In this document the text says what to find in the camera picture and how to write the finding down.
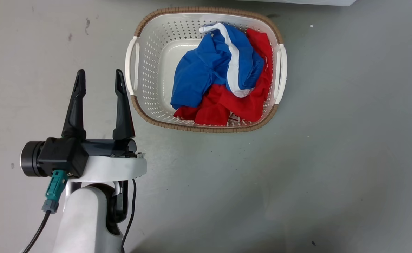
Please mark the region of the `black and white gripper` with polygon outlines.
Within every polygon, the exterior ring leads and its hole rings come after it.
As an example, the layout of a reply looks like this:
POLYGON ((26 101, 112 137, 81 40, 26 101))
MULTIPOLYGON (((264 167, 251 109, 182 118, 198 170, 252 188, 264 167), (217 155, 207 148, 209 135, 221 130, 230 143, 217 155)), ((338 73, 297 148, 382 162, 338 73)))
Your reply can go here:
POLYGON ((29 141, 20 154, 20 166, 29 177, 50 177, 64 171, 73 182, 113 182, 135 179, 148 171, 144 154, 137 152, 125 77, 116 69, 116 128, 113 139, 87 139, 83 98, 86 75, 78 70, 64 120, 62 138, 29 141))

